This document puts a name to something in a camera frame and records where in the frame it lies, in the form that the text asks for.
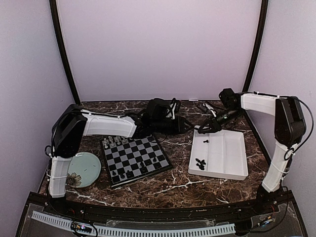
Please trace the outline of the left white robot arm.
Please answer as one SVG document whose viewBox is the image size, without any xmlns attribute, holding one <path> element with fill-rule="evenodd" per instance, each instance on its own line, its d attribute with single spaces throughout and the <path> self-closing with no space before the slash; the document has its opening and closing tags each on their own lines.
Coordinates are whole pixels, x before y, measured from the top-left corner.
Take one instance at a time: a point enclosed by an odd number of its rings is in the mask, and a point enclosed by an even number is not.
<svg viewBox="0 0 316 237">
<path fill-rule="evenodd" d="M 59 215 L 66 215 L 70 205 L 62 197 L 66 194 L 66 179 L 70 162 L 79 152 L 83 137 L 120 136 L 144 138 L 153 133 L 166 136 L 184 134 L 193 124 L 176 115 L 176 106 L 162 106 L 153 115 L 147 110 L 125 115 L 110 115 L 88 111 L 71 104 L 51 130 L 48 156 L 51 159 L 47 193 L 52 197 L 50 207 Z"/>
</svg>

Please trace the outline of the left black frame post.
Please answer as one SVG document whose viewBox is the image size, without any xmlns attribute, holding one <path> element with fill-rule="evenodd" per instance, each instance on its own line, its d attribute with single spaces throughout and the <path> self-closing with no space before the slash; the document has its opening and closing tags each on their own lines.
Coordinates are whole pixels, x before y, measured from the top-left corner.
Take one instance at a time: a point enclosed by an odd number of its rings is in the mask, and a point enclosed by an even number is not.
<svg viewBox="0 0 316 237">
<path fill-rule="evenodd" d="M 66 75 L 66 79 L 67 79 L 67 82 L 68 82 L 68 85 L 69 85 L 74 102 L 77 105 L 80 105 L 81 101 L 79 98 L 78 90 L 77 90 L 76 85 L 75 85 L 74 77 L 72 75 L 72 71 L 71 71 L 71 67 L 70 67 L 70 63 L 68 60 L 68 56 L 67 56 L 67 52 L 66 52 L 66 48 L 65 48 L 65 43 L 64 43 L 64 39 L 63 39 L 62 28 L 61 28 L 60 19 L 59 19 L 59 13 L 58 13 L 58 9 L 57 9 L 57 1 L 56 0 L 49 0 L 49 6 L 50 6 L 53 27 L 54 27 L 54 31 L 55 31 L 55 37 L 56 37 L 60 57 L 62 60 L 64 72 Z"/>
</svg>

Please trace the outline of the black front rail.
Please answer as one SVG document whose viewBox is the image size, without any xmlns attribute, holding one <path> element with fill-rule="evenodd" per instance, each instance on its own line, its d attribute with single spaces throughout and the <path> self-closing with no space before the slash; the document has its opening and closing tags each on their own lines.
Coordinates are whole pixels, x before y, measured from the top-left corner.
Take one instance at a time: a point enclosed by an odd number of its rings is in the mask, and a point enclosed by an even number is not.
<svg viewBox="0 0 316 237">
<path fill-rule="evenodd" d="M 273 199 L 259 203 L 252 199 L 231 204 L 221 204 L 191 208 L 146 209 L 128 207 L 110 207 L 57 198 L 50 200 L 45 195 L 29 193 L 27 203 L 37 204 L 45 211 L 74 217 L 79 220 L 105 223 L 109 220 L 123 221 L 193 221 L 214 219 L 216 222 L 248 221 L 258 214 L 282 214 L 282 204 L 294 203 L 291 191 L 279 193 Z"/>
</svg>

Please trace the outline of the white plastic tray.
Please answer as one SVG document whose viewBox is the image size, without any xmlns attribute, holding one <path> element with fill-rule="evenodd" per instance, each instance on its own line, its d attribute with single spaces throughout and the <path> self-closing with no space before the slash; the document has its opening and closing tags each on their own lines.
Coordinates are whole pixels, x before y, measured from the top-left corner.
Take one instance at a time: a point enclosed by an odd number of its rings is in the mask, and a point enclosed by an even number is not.
<svg viewBox="0 0 316 237">
<path fill-rule="evenodd" d="M 193 135 L 188 173 L 212 178 L 245 180 L 248 166 L 242 132 L 221 130 L 199 134 L 196 126 Z M 205 160 L 205 170 L 196 166 L 196 158 Z"/>
</svg>

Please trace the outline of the right black frame post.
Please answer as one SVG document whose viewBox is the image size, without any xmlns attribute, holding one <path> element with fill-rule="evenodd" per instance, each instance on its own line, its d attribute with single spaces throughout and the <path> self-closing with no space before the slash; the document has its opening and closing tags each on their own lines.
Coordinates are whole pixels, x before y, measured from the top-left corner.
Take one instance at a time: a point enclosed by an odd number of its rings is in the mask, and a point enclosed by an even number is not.
<svg viewBox="0 0 316 237">
<path fill-rule="evenodd" d="M 268 0 L 261 0 L 260 14 L 259 14 L 259 20 L 258 20 L 258 26 L 257 26 L 254 46 L 253 46 L 251 58 L 249 61 L 249 67 L 248 67 L 245 81 L 243 84 L 242 92 L 248 92 L 250 89 L 250 86 L 251 86 L 251 82 L 253 79 L 255 67 L 256 67 L 259 52 L 260 52 L 263 33 L 264 33 L 264 29 L 265 29 L 265 22 L 266 22 L 266 18 L 267 18 L 268 5 L 269 5 Z"/>
</svg>

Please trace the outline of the green floral ceramic plate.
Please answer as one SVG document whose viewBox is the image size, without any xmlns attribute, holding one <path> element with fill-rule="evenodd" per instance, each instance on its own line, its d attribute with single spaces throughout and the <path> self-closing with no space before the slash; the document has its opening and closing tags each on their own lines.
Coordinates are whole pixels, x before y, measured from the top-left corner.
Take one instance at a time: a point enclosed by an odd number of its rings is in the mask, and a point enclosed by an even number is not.
<svg viewBox="0 0 316 237">
<path fill-rule="evenodd" d="M 101 162 L 96 155 L 77 153 L 70 162 L 66 184 L 72 188 L 86 188 L 98 179 L 100 172 Z"/>
</svg>

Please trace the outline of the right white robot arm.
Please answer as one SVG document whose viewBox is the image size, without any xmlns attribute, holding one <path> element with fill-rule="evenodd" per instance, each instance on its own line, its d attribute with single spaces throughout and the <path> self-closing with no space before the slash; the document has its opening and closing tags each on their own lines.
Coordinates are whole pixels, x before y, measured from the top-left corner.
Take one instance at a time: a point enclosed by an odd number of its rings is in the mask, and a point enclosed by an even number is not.
<svg viewBox="0 0 316 237">
<path fill-rule="evenodd" d="M 210 115 L 198 128 L 199 134 L 216 133 L 244 111 L 255 111 L 274 117 L 275 151 L 261 183 L 266 193 L 276 192 L 287 175 L 292 158 L 306 142 L 307 126 L 302 107 L 305 103 L 296 96 L 279 96 L 259 92 L 235 93 L 223 89 L 219 98 L 225 110 Z"/>
</svg>

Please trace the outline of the black and white chessboard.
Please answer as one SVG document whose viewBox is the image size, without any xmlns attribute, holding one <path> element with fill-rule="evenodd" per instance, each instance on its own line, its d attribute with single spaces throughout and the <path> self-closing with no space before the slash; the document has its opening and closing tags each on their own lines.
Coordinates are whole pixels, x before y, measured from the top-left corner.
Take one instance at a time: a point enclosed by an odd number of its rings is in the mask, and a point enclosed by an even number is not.
<svg viewBox="0 0 316 237">
<path fill-rule="evenodd" d="M 103 145 L 104 138 L 109 140 L 108 148 Z M 112 188 L 134 182 L 136 180 L 156 175 L 173 168 L 168 156 L 163 150 L 160 141 L 155 135 L 150 135 L 142 139 L 123 138 L 115 136 L 104 136 L 100 140 L 102 153 L 108 178 Z M 116 145 L 110 147 L 110 140 L 114 140 Z M 157 157 L 158 162 L 153 163 L 153 158 Z M 141 165 L 145 165 L 144 173 L 141 173 Z M 127 172 L 131 171 L 131 177 L 127 178 Z"/>
</svg>

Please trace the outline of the black chess pieces pile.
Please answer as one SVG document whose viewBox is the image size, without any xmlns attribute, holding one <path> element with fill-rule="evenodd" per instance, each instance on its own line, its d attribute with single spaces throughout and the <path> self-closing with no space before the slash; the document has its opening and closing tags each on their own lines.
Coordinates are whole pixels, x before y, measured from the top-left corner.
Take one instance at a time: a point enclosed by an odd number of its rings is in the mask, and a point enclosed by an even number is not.
<svg viewBox="0 0 316 237">
<path fill-rule="evenodd" d="M 206 166 L 205 160 L 204 160 L 204 159 L 203 159 L 203 160 L 200 160 L 200 159 L 198 159 L 198 158 L 196 158 L 195 160 L 196 160 L 196 162 L 197 162 L 197 163 L 196 163 L 196 166 L 198 166 L 200 170 L 205 170 L 205 166 Z"/>
</svg>

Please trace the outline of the black frame post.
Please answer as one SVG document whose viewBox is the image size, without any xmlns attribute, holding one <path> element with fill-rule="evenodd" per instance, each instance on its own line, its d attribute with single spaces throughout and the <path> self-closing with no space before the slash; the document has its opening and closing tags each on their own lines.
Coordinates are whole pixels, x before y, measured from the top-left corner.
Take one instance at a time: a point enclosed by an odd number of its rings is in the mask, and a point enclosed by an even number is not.
<svg viewBox="0 0 316 237">
<path fill-rule="evenodd" d="M 258 20 L 258 26 L 257 26 L 254 46 L 253 46 L 251 58 L 249 61 L 249 67 L 248 67 L 245 81 L 243 84 L 242 92 L 248 92 L 250 89 L 250 86 L 251 86 L 251 82 L 253 79 L 255 67 L 256 67 L 259 52 L 260 52 L 263 33 L 264 33 L 264 29 L 265 29 L 265 22 L 266 22 L 266 18 L 267 18 L 268 5 L 269 5 L 268 0 L 261 0 L 260 14 L 259 14 L 259 20 Z"/>
<path fill-rule="evenodd" d="M 66 75 L 66 79 L 67 79 L 67 82 L 68 82 L 68 85 L 69 85 L 74 102 L 77 105 L 80 105 L 81 101 L 79 98 L 78 90 L 77 90 L 76 85 L 75 85 L 74 77 L 72 75 L 72 71 L 71 71 L 71 67 L 70 67 L 70 63 L 68 60 L 68 56 L 67 56 L 67 52 L 66 52 L 66 48 L 65 48 L 65 43 L 64 43 L 64 39 L 63 39 L 62 28 L 61 28 L 60 19 L 59 19 L 59 13 L 58 13 L 58 9 L 57 9 L 57 1 L 56 0 L 49 0 L 49 6 L 50 6 L 53 27 L 54 27 L 54 31 L 55 31 L 55 37 L 56 37 L 60 57 L 62 60 L 64 72 Z"/>
</svg>

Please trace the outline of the black chess pawn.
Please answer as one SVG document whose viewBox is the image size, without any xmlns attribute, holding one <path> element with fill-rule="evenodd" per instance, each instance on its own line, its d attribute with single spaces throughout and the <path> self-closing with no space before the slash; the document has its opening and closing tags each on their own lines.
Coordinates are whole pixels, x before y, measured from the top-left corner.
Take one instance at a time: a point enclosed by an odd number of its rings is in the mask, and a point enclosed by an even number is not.
<svg viewBox="0 0 316 237">
<path fill-rule="evenodd" d="M 141 173 L 146 172 L 146 171 L 145 171 L 145 165 L 144 165 L 144 163 L 143 163 L 143 162 L 141 162 L 141 163 L 140 163 L 140 165 L 141 165 L 141 168 L 140 168 Z"/>
</svg>

